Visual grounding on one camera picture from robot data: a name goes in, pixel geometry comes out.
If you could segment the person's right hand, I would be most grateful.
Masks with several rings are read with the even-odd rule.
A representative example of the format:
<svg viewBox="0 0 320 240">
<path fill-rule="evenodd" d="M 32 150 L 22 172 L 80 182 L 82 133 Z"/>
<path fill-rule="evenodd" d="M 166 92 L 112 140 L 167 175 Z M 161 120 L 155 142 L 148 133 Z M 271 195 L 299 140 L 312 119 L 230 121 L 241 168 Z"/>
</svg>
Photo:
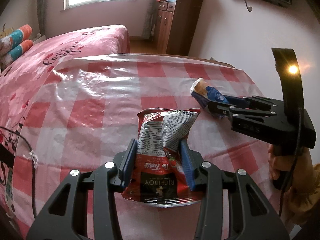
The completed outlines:
<svg viewBox="0 0 320 240">
<path fill-rule="evenodd" d="M 268 163 L 269 178 L 276 180 L 280 176 L 280 171 L 289 171 L 293 165 L 294 157 L 292 156 L 275 156 L 277 147 L 269 145 Z M 297 158 L 297 163 L 292 175 L 292 186 L 295 190 L 306 193 L 310 191 L 317 174 L 312 165 L 311 155 L 308 148 L 304 148 L 301 155 Z"/>
</svg>

